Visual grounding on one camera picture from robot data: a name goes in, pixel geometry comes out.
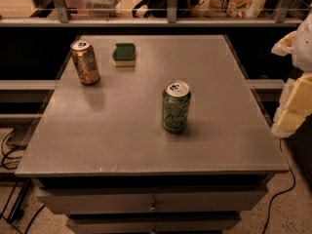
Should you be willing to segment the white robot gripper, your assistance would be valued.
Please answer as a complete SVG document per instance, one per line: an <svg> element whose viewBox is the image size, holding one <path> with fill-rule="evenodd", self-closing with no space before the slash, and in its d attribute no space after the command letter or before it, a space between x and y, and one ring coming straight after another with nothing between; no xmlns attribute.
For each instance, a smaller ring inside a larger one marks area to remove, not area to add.
<svg viewBox="0 0 312 234"><path fill-rule="evenodd" d="M312 71L312 14L297 31L280 39L271 53L284 57L292 55L292 64L305 72ZM289 78L283 87L271 132L275 137L293 135L312 114L312 74L303 74L296 80Z"/></svg>

